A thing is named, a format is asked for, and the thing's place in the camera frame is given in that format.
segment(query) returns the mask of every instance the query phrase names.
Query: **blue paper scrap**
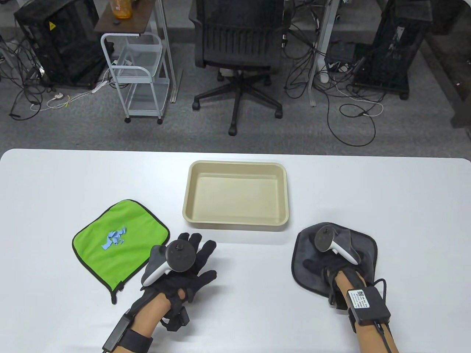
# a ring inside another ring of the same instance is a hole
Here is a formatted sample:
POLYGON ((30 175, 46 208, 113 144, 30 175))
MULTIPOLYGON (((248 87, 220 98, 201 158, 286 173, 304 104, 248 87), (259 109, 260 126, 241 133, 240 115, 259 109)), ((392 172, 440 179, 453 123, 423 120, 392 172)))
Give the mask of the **blue paper scrap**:
POLYGON ((123 234, 126 234, 126 227, 123 227, 121 231, 110 232, 108 236, 106 237, 106 244, 102 245, 101 247, 104 250, 108 250, 111 244, 114 244, 114 245, 123 244, 124 240, 121 239, 121 236, 123 234))

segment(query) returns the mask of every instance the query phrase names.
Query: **green cloth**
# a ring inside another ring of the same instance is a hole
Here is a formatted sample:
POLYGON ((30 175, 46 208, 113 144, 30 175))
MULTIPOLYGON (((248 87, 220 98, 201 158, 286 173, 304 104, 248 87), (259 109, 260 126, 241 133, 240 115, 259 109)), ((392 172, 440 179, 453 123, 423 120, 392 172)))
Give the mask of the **green cloth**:
POLYGON ((169 229, 148 209, 123 200, 78 232, 72 248, 116 304, 116 293, 147 264, 152 246, 165 244, 169 236, 169 229))

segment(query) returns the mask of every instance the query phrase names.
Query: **hand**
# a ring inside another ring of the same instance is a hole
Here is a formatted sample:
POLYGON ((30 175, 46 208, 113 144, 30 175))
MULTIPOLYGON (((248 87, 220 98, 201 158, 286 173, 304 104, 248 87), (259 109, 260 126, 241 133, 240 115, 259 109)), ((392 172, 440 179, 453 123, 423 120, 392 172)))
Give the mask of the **hand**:
POLYGON ((337 309, 346 310, 347 309, 347 302, 345 301, 345 296, 339 288, 336 278, 339 273, 353 273, 357 276, 357 282, 352 283, 354 286, 364 286, 365 280, 364 278, 367 277, 366 274, 368 273, 368 261, 365 258, 363 252, 358 252, 360 255, 360 263, 358 265, 354 265, 348 260, 346 260, 342 255, 336 255, 333 251, 328 250, 325 253, 322 253, 321 259, 318 262, 314 262, 312 260, 304 260, 302 265, 308 271, 319 275, 321 274, 321 278, 329 285, 331 288, 331 293, 329 295, 329 303, 337 307, 337 309))
POLYGON ((204 272, 198 276, 199 272, 206 264, 206 261, 208 261, 209 256, 216 248, 216 242, 209 240, 205 242, 201 250, 198 251, 201 238, 202 237, 200 233, 194 233, 191 235, 191 237, 188 233, 180 234, 178 239, 188 241, 193 246, 193 248, 195 248, 195 252, 197 252, 195 263, 188 271, 185 272, 170 271, 168 274, 165 274, 156 280, 149 287, 164 293, 168 299, 170 299, 169 297, 171 296, 176 296, 178 290, 181 289, 185 293, 185 297, 181 299, 182 303, 186 301, 191 303, 196 292, 208 283, 215 280, 217 277, 215 270, 204 272))
MULTIPOLYGON (((143 287, 144 294, 131 306, 131 315, 137 314, 139 310, 153 298, 163 293, 171 304, 171 309, 166 313, 165 317, 171 318, 179 314, 184 302, 188 301, 191 303, 197 291, 216 279, 217 273, 214 270, 204 272, 198 276, 199 272, 206 264, 206 261, 208 261, 208 257, 216 248, 216 242, 210 240, 198 251, 201 238, 201 234, 199 233, 194 233, 191 237, 188 233, 180 234, 178 239, 188 241, 195 248, 195 251, 197 251, 195 263, 188 271, 180 273, 170 271, 168 274, 161 276, 150 286, 143 287)), ((151 251, 149 265, 153 263, 153 253, 155 252, 151 251)))

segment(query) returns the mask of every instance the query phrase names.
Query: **wrist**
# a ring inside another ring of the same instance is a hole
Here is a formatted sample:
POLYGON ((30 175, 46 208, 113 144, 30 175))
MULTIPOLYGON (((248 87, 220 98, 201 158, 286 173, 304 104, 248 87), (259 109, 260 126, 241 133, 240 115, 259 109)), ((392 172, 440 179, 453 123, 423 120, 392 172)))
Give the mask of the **wrist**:
MULTIPOLYGON (((178 290, 178 295, 180 299, 185 299, 185 292, 182 289, 178 290)), ((143 336, 151 337, 157 324, 170 309, 170 300, 167 299, 165 294, 159 293, 138 312, 131 330, 143 336)))
MULTIPOLYGON (((358 276, 360 277, 361 281, 365 283, 365 280, 361 275, 357 272, 358 276)), ((355 289, 353 285, 350 283, 348 280, 347 276, 343 273, 343 271, 339 271, 337 276, 335 277, 335 283, 337 283, 337 287, 339 287, 340 291, 342 292, 343 297, 345 298, 345 301, 347 301, 347 291, 350 289, 355 289)))

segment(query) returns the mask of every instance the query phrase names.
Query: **black mesh chair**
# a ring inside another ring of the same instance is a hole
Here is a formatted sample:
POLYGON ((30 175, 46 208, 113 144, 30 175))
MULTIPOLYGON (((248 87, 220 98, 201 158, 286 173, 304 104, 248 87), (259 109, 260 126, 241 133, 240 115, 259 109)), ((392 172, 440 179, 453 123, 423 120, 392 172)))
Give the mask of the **black mesh chair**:
MULTIPOLYGON (((283 33, 284 0, 193 0, 189 19, 195 24, 195 63, 234 70, 229 83, 195 96, 193 110, 200 110, 200 99, 235 92, 229 135, 237 134, 237 111, 243 93, 250 94, 276 109, 283 117, 283 106, 253 84, 271 84, 270 70, 279 65, 283 33), (255 75, 244 76, 244 72, 255 75)), ((218 81, 224 77, 218 73, 218 81)))

